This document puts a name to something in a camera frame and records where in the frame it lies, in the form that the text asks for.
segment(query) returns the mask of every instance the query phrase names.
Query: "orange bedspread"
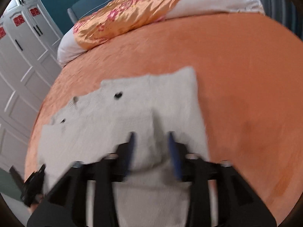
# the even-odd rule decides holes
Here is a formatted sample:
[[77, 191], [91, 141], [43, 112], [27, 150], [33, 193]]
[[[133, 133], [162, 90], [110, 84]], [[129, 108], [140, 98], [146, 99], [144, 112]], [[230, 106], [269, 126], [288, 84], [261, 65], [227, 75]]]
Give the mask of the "orange bedspread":
[[42, 125], [103, 79], [195, 68], [212, 161], [231, 160], [280, 223], [303, 191], [303, 43], [259, 14], [217, 14], [144, 26], [81, 55], [43, 102], [25, 174], [36, 169]]

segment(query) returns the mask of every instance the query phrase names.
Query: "red paper decoration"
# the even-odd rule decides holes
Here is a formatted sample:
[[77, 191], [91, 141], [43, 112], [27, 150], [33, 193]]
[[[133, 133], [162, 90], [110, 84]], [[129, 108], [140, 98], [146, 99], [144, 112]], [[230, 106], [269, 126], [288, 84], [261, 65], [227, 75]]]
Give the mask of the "red paper decoration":
[[31, 12], [31, 15], [32, 16], [36, 16], [36, 15], [39, 15], [40, 14], [40, 11], [37, 7], [34, 7], [32, 9], [29, 10]]
[[3, 27], [0, 27], [0, 39], [6, 35], [6, 32]]
[[14, 23], [15, 23], [16, 26], [19, 26], [19, 25], [21, 25], [22, 23], [25, 22], [25, 20], [24, 20], [24, 18], [23, 18], [22, 15], [17, 16], [13, 20], [14, 20]]

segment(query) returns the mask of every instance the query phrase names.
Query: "black handle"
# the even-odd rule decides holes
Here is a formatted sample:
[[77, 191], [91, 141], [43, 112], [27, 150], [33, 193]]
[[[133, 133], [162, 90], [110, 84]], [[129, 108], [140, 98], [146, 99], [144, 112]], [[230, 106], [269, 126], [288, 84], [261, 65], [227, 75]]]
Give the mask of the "black handle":
[[38, 30], [40, 31], [41, 35], [43, 35], [42, 31], [40, 30], [39, 26], [36, 25], [36, 27], [38, 28]]
[[17, 39], [15, 39], [16, 44], [19, 46], [20, 50], [23, 51], [23, 48], [21, 48], [20, 44], [18, 43]]
[[39, 37], [40, 37], [41, 35], [40, 35], [39, 32], [37, 31], [36, 27], [34, 27], [34, 29], [35, 29], [36, 33], [39, 35]]

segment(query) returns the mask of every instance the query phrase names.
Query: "black device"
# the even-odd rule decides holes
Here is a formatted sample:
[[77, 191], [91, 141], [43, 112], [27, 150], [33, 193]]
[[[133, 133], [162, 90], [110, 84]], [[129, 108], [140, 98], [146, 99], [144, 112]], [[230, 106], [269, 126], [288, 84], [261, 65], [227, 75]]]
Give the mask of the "black device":
[[[185, 227], [211, 227], [208, 180], [217, 183], [218, 227], [277, 226], [266, 205], [230, 163], [204, 161], [200, 155], [190, 153], [186, 145], [175, 142], [172, 132], [168, 140], [175, 176], [191, 182]], [[96, 181], [94, 227], [119, 227], [112, 182], [122, 182], [127, 176], [134, 145], [135, 134], [131, 133], [127, 143], [118, 145], [114, 153], [100, 161], [87, 165], [75, 162], [41, 201], [27, 227], [86, 227], [88, 180]]]

